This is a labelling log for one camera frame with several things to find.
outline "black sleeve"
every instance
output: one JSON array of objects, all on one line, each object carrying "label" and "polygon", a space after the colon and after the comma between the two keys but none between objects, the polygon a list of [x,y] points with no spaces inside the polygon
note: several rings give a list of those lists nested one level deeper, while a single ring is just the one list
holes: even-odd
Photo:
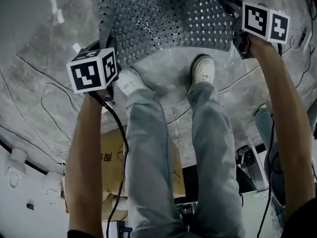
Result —
[{"label": "black sleeve", "polygon": [[95,237],[81,231],[69,230],[67,232],[67,238],[95,238]]},{"label": "black sleeve", "polygon": [[316,198],[299,208],[285,223],[281,238],[311,237],[316,233],[317,201]]}]

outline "cardboard box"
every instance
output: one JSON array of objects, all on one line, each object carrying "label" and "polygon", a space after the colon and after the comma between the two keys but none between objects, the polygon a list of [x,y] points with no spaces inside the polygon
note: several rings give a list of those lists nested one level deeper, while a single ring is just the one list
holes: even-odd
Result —
[{"label": "cardboard box", "polygon": [[[103,220],[107,221],[112,201],[118,194],[123,167],[123,141],[119,129],[101,135],[101,164],[103,177]],[[184,178],[177,147],[172,144],[174,198],[185,196]],[[123,185],[121,196],[126,196]],[[116,210],[112,220],[126,220],[127,211]]]}]

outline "concrete floor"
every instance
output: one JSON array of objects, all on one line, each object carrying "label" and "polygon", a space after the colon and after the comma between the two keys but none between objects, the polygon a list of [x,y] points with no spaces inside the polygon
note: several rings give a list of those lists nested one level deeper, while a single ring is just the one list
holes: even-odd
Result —
[{"label": "concrete floor", "polygon": [[[64,155],[69,149],[76,124],[77,113],[72,109],[68,97],[59,89],[49,85],[50,79],[43,77],[34,69],[42,71],[70,88],[65,64],[76,52],[73,45],[85,47],[98,39],[98,19],[94,16],[93,0],[56,0],[64,18],[59,23],[57,15],[52,15],[49,0],[1,0],[0,8],[9,6],[11,12],[3,14],[5,19],[1,32],[0,72],[2,80],[0,100],[0,125],[13,131],[29,142],[0,127],[0,136],[8,144],[24,149],[30,161],[51,171],[60,171],[61,166],[56,153]],[[305,0],[246,0],[265,3],[268,7],[280,10],[291,16],[290,36],[299,40],[305,27],[311,29],[311,21]],[[315,45],[316,37],[311,44]],[[284,45],[286,51],[290,45]],[[17,54],[27,63],[14,56]],[[164,108],[167,122],[171,122],[189,109],[187,91],[190,86],[190,64],[199,54],[210,55],[215,62],[214,84],[220,91],[258,66],[254,59],[241,60],[233,45],[229,52],[201,48],[174,48],[151,55],[134,65],[144,82],[157,92]],[[308,66],[308,51],[289,51],[283,58],[295,84]],[[298,91],[308,108],[317,97],[317,52],[311,59],[311,68],[305,74]],[[69,94],[78,106],[82,95]],[[117,89],[115,107],[123,123],[127,117],[124,112],[125,96]],[[262,103],[269,103],[266,83],[261,69],[239,81],[232,88],[221,91],[220,102],[225,106],[231,120],[236,149],[248,144],[261,143],[254,123],[254,112]],[[183,167],[196,163],[191,142],[191,111],[168,125],[170,135],[177,145]],[[105,114],[102,119],[102,132],[116,128],[114,119]]]}]

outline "light blue jeans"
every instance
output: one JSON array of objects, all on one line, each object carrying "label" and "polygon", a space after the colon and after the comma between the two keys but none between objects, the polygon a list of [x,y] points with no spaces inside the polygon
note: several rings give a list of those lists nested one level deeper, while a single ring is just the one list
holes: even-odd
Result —
[{"label": "light blue jeans", "polygon": [[137,90],[128,99],[125,188],[133,238],[245,236],[229,119],[210,83],[196,84],[188,99],[199,177],[189,232],[173,200],[171,146],[162,106],[151,90]]}]

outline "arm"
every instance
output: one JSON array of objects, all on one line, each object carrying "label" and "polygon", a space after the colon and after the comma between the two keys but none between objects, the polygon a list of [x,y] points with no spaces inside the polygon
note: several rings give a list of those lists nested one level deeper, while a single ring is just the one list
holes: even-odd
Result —
[{"label": "arm", "polygon": [[69,230],[82,231],[97,238],[103,237],[101,109],[95,99],[88,94],[85,96],[77,118],[65,176]]},{"label": "arm", "polygon": [[275,48],[250,36],[272,101],[281,167],[285,180],[286,218],[315,198],[311,131],[304,105]]}]

